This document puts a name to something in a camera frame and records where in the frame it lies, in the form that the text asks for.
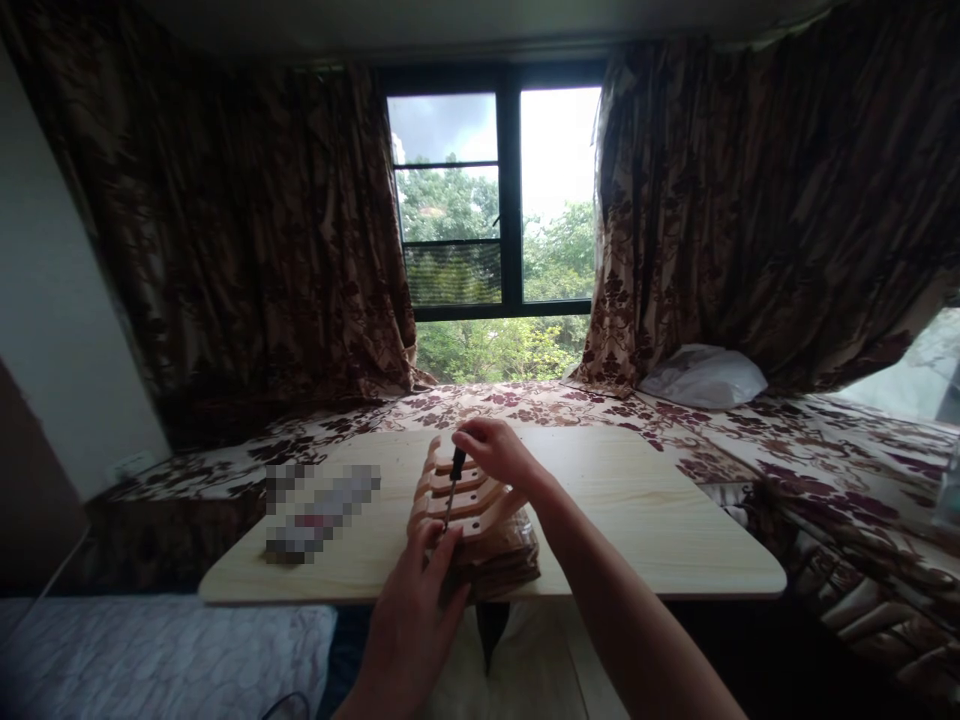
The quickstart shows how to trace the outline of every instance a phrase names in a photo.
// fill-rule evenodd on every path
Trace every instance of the ceiling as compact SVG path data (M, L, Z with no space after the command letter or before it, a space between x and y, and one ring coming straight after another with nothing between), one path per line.
M832 0L139 0L182 40L234 58L409 59L584 49L709 32L751 40Z

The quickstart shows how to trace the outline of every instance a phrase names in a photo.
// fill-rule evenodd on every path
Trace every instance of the cable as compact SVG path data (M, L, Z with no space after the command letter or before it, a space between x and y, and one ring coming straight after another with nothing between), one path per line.
M273 705L271 705L270 709L267 710L267 712L264 714L262 718L260 718L260 720L270 720L270 716L273 715L280 708L281 705L283 705L287 700L289 700L292 697L298 697L300 698L300 700L303 701L303 704L307 708L307 717L309 718L310 717L310 701L307 700L307 696L304 695L302 692L300 692L299 690L294 690L292 693L287 693L282 698L277 700Z
M60 567L57 568L57 571L53 574L53 577L47 582L43 590L40 591L40 594L34 598L33 602L30 603L30 607L27 608L27 611L23 614L17 624L13 626L13 630L10 631L10 634L7 635L7 639L3 641L3 644L0 645L0 652L7 649L7 645L10 644L10 641L13 640L14 635L17 634L17 631L23 626L27 621L27 618L30 617L30 613L33 612L33 609L37 606L37 603L43 600L46 597L47 593L50 592L50 588L53 587L53 584L57 581L57 578L60 577L60 573L63 572L63 569L73 560L73 556L77 554L77 550L80 549L80 546L83 545L83 541L87 539L87 536L90 534L90 526L87 525L86 529L83 531L83 535L80 536L80 539L77 540L77 544L73 546L73 550L70 551L70 554L64 558L63 562L60 563Z

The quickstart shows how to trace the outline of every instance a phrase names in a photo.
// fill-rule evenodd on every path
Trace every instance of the floral curtain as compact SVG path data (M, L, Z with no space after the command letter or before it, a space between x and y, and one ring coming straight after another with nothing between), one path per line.
M759 52L620 52L574 382L629 392L692 342L780 392L895 363L960 285L958 37L956 3L877 0Z
M230 72L117 0L0 20L175 444L431 380L369 73Z

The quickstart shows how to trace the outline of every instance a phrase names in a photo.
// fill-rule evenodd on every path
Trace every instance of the electrical outlet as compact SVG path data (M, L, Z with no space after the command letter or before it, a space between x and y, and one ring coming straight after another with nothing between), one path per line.
M157 464L157 459L149 450L141 450L136 455L130 455L118 460L107 468L107 479L112 483L135 477L144 470L149 470Z

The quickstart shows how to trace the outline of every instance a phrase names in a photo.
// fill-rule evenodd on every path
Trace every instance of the plastic bag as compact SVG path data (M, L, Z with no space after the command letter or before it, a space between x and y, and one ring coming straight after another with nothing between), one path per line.
M767 379L746 355L714 345L684 345L640 383L648 395L706 410L729 410L766 388Z

